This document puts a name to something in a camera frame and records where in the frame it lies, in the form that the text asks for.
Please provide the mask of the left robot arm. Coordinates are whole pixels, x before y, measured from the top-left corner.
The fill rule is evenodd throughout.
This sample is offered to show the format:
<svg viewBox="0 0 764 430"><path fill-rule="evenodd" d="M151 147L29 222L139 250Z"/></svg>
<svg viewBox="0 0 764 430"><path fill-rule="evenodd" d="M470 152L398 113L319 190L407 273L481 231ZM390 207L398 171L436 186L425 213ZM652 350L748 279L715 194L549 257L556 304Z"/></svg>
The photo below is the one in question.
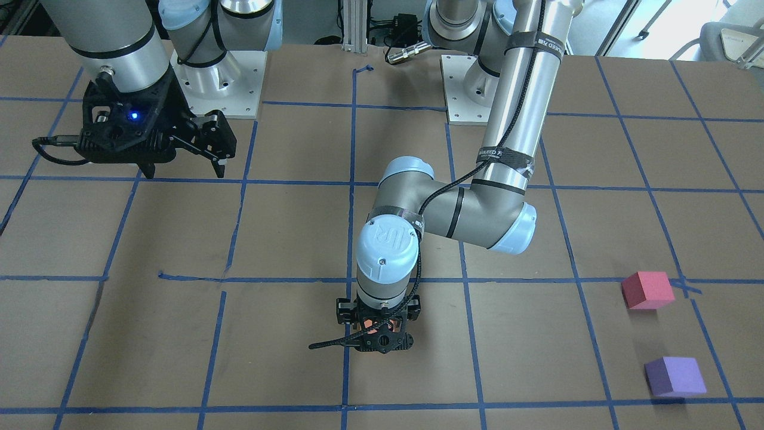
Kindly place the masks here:
<svg viewBox="0 0 764 430"><path fill-rule="evenodd" d="M537 228L526 201L557 72L583 1L429 1L423 40L475 58L472 100L486 105L485 133L471 162L453 162L448 182L420 158L393 159L355 239L356 296L336 301L345 337L310 345L360 352L409 349L406 325L420 316L425 234L509 255Z"/></svg>

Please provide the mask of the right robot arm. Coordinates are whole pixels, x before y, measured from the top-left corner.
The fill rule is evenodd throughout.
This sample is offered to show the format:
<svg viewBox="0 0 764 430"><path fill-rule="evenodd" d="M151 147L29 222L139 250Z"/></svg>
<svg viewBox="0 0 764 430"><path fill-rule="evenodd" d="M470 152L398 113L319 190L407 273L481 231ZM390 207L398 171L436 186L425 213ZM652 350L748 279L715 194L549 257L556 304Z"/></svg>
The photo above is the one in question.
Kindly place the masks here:
<svg viewBox="0 0 764 430"><path fill-rule="evenodd" d="M226 114L252 115L252 75L237 52L283 41L281 1L43 1L90 83L78 134L33 140L49 162L135 164L148 179L177 149L206 158L221 179L236 155Z"/></svg>

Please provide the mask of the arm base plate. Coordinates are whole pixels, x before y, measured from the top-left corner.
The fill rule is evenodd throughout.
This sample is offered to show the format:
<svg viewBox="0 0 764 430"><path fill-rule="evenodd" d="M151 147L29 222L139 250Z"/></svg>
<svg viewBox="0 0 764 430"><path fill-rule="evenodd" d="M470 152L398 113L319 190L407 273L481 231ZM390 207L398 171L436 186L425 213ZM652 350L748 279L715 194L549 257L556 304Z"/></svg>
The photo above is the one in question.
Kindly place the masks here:
<svg viewBox="0 0 764 430"><path fill-rule="evenodd" d="M443 90L451 125L486 125L499 77L483 70L479 57L441 57Z"/></svg>
<svg viewBox="0 0 764 430"><path fill-rule="evenodd" d="M207 68L170 63L195 115L221 110L229 119L257 119L268 53L229 51L220 63Z"/></svg>

